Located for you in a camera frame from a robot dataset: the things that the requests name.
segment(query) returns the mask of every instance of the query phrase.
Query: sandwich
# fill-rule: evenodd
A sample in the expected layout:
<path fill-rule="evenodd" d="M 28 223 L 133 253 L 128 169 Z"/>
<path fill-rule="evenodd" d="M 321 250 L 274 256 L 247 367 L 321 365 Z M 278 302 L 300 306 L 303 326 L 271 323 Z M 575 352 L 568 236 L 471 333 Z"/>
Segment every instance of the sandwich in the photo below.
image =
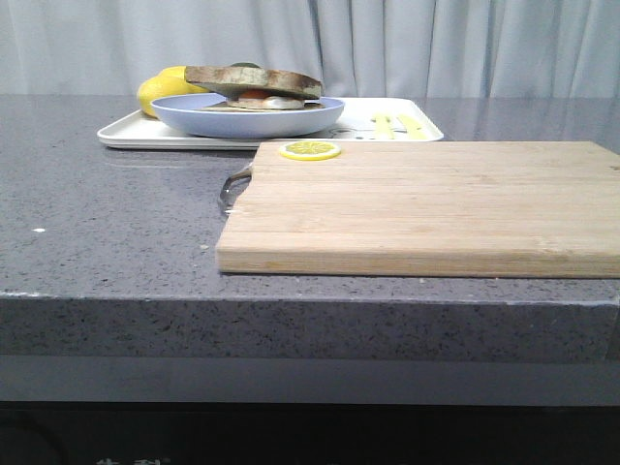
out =
<path fill-rule="evenodd" d="M 226 101 L 203 110 L 283 111 L 316 109 L 323 85 L 312 77 L 256 66 L 188 66 L 185 80 L 226 97 Z"/>

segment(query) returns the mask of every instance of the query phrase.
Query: countertop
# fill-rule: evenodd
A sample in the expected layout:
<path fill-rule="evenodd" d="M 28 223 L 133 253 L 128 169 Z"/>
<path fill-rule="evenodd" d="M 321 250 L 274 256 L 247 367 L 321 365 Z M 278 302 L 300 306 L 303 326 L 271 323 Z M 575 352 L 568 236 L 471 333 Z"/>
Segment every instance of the countertop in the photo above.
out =
<path fill-rule="evenodd" d="M 619 100 L 416 103 L 451 140 L 592 140 L 620 153 Z M 98 141 L 136 108 L 131 96 L 0 96 L 5 367 L 70 356 L 617 370 L 620 280 L 219 273 L 217 196 L 253 153 Z M 23 386 L 0 398 L 41 392 Z"/>

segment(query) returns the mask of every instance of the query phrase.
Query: white curtain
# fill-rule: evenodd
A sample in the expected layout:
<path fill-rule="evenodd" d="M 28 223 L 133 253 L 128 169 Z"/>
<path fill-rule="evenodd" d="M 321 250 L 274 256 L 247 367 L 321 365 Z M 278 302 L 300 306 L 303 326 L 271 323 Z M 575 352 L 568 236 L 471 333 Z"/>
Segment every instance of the white curtain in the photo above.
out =
<path fill-rule="evenodd" d="M 0 93 L 249 61 L 359 97 L 617 97 L 620 0 L 0 0 Z"/>

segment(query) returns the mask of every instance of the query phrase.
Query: yellow fruit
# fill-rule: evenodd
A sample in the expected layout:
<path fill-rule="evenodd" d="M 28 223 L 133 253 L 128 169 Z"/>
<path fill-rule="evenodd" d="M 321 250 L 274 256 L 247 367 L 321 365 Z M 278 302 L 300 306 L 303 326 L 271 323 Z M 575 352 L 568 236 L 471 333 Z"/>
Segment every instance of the yellow fruit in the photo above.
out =
<path fill-rule="evenodd" d="M 149 116 L 157 117 L 151 102 L 160 97 L 168 97 L 169 95 L 191 94 L 189 84 L 185 79 L 179 79 L 172 76 L 155 76 L 143 82 L 137 93 L 138 102 L 142 111 Z"/>
<path fill-rule="evenodd" d="M 185 80 L 185 68 L 186 66 L 170 66 L 169 68 L 164 68 L 159 72 L 159 76 L 172 76 L 173 78 L 181 78 Z M 205 87 L 200 87 L 199 85 L 190 84 L 187 82 L 187 85 L 190 86 L 191 92 L 194 94 L 200 94 L 201 92 L 208 92 L 209 89 Z"/>
<path fill-rule="evenodd" d="M 298 140 L 282 145 L 279 152 L 293 160 L 317 161 L 340 155 L 340 147 L 326 140 Z"/>

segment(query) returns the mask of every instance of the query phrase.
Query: kitchen counter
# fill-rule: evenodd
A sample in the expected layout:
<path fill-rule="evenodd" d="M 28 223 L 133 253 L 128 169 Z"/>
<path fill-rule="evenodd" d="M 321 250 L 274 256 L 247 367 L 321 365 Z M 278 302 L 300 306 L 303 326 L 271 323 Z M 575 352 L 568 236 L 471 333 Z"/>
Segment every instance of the kitchen counter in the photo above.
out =
<path fill-rule="evenodd" d="M 416 102 L 451 140 L 620 153 L 619 100 Z M 136 107 L 0 96 L 0 400 L 620 405 L 620 280 L 221 274 L 253 154 L 98 141 Z"/>

